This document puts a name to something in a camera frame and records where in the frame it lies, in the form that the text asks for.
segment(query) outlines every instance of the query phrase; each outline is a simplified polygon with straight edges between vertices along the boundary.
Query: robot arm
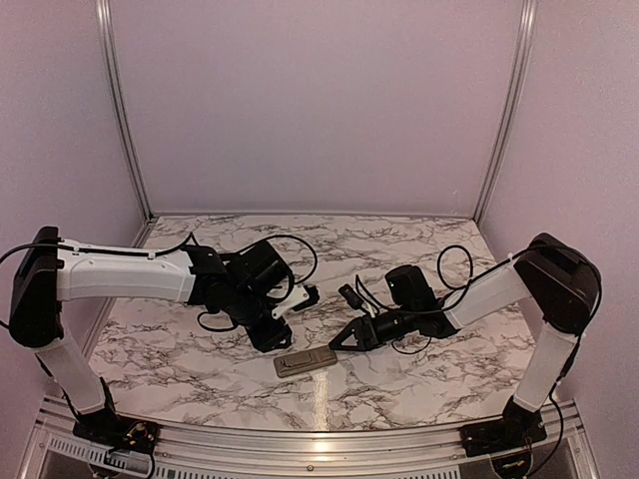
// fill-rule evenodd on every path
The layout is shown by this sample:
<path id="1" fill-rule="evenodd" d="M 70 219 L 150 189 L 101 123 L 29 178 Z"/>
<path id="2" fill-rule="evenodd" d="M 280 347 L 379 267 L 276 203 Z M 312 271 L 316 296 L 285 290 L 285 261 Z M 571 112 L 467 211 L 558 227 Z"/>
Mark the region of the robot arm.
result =
<path id="1" fill-rule="evenodd" d="M 385 278 L 399 308 L 354 319 L 330 343 L 331 349 L 367 351 L 415 330 L 445 338 L 513 302 L 527 297 L 537 302 L 544 324 L 503 418 L 498 424 L 466 426 L 462 436 L 468 456 L 545 439 L 545 432 L 539 435 L 539 409 L 572 364 L 579 338 L 592 318 L 601 293 L 596 267 L 578 251 L 542 234 L 517 259 L 444 299 L 435 298 L 416 266 L 400 266 Z M 351 305 L 356 302 L 353 293 L 344 294 Z M 345 345 L 352 336 L 354 345 Z"/>
<path id="2" fill-rule="evenodd" d="M 291 345 L 283 315 L 315 304 L 310 286 L 294 285 L 293 273 L 278 253 L 260 241 L 242 254 L 217 254 L 208 246 L 186 245 L 166 251 L 93 246 L 58 238 L 42 228 L 36 247 L 25 255 L 14 277 L 9 331 L 35 352 L 43 368 L 60 384 L 77 414 L 74 433 L 118 448 L 149 453 L 154 423 L 116 414 L 104 381 L 89 367 L 80 347 L 60 323 L 62 301 L 82 297 L 149 297 L 223 311 L 243 326 L 262 352 Z M 282 280 L 284 300 L 268 296 Z M 139 428 L 143 437 L 131 442 Z"/>

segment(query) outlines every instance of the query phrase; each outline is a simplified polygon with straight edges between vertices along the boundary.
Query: pink wall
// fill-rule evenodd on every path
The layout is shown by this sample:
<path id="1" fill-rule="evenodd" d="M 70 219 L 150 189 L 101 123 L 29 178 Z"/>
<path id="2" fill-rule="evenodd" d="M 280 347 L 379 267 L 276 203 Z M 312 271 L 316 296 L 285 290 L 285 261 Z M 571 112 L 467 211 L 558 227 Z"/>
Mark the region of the pink wall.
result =
<path id="1" fill-rule="evenodd" d="M 158 212 L 471 216 L 521 2 L 114 0 Z"/>
<path id="2" fill-rule="evenodd" d="M 549 231 L 601 269 L 601 312 L 561 393 L 576 397 L 610 479 L 639 470 L 638 26 L 635 0 L 541 2 L 523 100 L 481 225 L 499 256 Z"/>
<path id="3" fill-rule="evenodd" d="M 120 147 L 95 2 L 14 0 L 0 10 L 0 252 L 42 225 L 65 236 L 129 244 L 142 221 Z M 16 260 L 0 267 L 7 319 Z M 93 301 L 65 307 L 82 337 Z M 45 376 L 0 329 L 0 471 L 15 477 Z"/>

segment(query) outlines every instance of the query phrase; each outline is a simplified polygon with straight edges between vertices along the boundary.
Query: black small object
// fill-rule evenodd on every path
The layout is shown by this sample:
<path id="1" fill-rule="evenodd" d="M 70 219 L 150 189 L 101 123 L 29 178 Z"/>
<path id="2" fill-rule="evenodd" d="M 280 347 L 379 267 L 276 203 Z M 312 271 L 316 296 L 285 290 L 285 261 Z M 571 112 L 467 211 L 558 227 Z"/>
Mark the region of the black small object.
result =
<path id="1" fill-rule="evenodd" d="M 301 302 L 297 306 L 294 306 L 293 311 L 302 311 L 307 307 L 316 305 L 320 301 L 320 290 L 317 286 L 313 286 L 312 284 L 305 284 L 304 289 L 309 295 L 309 299 Z"/>
<path id="2" fill-rule="evenodd" d="M 41 228 L 33 243 L 58 244 L 58 229 Z M 59 313 L 62 308 L 57 299 L 58 261 L 54 247 L 34 247 L 22 259 L 13 278 L 9 332 L 25 347 L 43 347 L 64 332 Z"/>
<path id="3" fill-rule="evenodd" d="M 355 292 L 355 290 L 350 286 L 350 284 L 343 285 L 340 289 L 337 290 L 339 294 L 346 300 L 348 305 L 355 310 L 361 309 L 363 306 L 363 299 L 359 294 Z"/>
<path id="4" fill-rule="evenodd" d="M 525 447 L 548 437 L 541 412 L 527 411 L 512 397 L 501 418 L 462 426 L 460 433 L 468 457 Z"/>

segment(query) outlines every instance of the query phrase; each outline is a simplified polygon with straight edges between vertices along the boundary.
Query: marble surface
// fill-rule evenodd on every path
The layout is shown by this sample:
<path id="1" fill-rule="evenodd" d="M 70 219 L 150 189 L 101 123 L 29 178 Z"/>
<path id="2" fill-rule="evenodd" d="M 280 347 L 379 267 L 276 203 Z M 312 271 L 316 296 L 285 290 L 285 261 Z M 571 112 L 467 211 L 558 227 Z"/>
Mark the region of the marble surface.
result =
<path id="1" fill-rule="evenodd" d="M 319 267 L 310 281 L 320 302 L 287 315 L 294 331 L 287 352 L 326 344 L 357 316 L 337 293 L 360 274 L 385 303 L 383 275 L 405 263 L 418 264 L 438 293 L 435 261 L 447 245 L 465 245 L 480 272 L 494 263 L 476 225 L 465 220 L 419 218 L 237 216 L 160 218 L 147 247 L 179 243 L 194 232 L 218 251 L 236 250 L 275 233 L 308 240 Z M 298 275 L 312 264 L 297 243 L 273 241 Z M 461 253 L 444 261 L 446 279 L 462 284 Z M 327 369 L 279 379 L 273 359 L 260 353 L 242 328 L 228 333 L 200 329 L 201 309 L 155 299 L 119 299 L 91 358 L 109 383 L 121 412 L 252 429 L 361 430 L 398 428 L 474 419 L 501 412 L 522 376 L 533 339 L 518 308 L 483 318 L 457 336 L 432 341 L 417 355 L 390 347 L 339 353 Z M 205 319 L 220 327 L 226 321 Z M 425 345 L 416 334 L 398 347 Z"/>

